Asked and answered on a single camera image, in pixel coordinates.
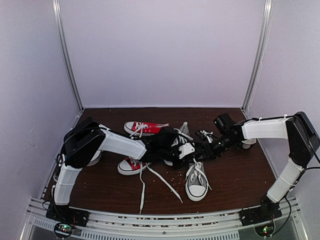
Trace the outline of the grey sneaker with laces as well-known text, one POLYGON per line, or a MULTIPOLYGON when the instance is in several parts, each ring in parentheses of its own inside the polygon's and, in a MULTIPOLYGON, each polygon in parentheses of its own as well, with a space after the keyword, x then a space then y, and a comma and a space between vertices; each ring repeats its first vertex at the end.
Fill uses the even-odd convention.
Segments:
POLYGON ((172 147, 177 146, 179 143, 185 144, 187 142, 187 140, 190 140, 190 141, 194 140, 190 136, 190 132, 189 132, 189 127, 188 127, 188 122, 187 121, 185 121, 179 129, 176 128, 175 130, 177 130, 179 134, 182 134, 186 138, 184 138, 182 136, 176 137, 174 142, 173 142, 173 144, 171 145, 172 147))

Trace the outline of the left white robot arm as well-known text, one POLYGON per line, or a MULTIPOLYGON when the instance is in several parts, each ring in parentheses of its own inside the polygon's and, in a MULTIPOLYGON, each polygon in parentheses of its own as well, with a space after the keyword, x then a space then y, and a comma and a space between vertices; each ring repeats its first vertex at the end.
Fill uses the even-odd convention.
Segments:
POLYGON ((58 154, 59 172, 51 190, 52 213, 61 222, 72 218, 68 207, 79 172, 101 153, 111 152, 142 163, 152 163, 158 159, 171 161, 173 166, 182 164, 185 157, 196 152, 192 138, 178 128, 161 127, 151 135, 126 136, 87 118, 71 129, 63 139, 58 154))

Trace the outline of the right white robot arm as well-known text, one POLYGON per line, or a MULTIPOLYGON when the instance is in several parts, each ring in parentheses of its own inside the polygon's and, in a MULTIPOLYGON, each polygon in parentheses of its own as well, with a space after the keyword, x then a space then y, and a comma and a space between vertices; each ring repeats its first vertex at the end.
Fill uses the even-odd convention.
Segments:
POLYGON ((251 147, 258 139, 288 141, 287 164, 261 198, 260 206, 256 210, 259 220, 268 220, 276 212, 280 200, 295 187, 311 159, 316 156, 320 146, 317 131, 303 111, 279 117, 251 118, 241 122, 235 122, 228 113, 223 113, 213 122, 221 136, 209 141, 209 133, 197 131, 196 135, 201 142, 195 143, 196 160, 216 159, 232 146, 251 147))

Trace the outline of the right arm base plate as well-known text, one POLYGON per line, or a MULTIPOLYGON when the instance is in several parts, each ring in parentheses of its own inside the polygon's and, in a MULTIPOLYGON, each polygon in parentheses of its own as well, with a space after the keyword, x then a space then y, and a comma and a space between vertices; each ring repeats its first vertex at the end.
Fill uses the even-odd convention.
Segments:
POLYGON ((282 212, 280 209, 272 210, 271 213, 262 213, 261 206, 256 207, 243 207, 239 211, 239 218, 242 226, 256 225, 267 221, 272 221, 276 218, 280 218, 282 212))

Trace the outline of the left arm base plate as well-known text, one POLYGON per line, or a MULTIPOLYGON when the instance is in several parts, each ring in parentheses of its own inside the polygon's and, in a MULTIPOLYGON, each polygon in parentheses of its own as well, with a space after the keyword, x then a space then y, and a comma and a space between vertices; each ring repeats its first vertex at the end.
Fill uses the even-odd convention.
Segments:
POLYGON ((45 217, 51 220, 55 220, 69 225, 75 225, 79 227, 86 227, 89 219, 89 212, 85 210, 79 210, 74 208, 52 208, 48 210, 45 217))

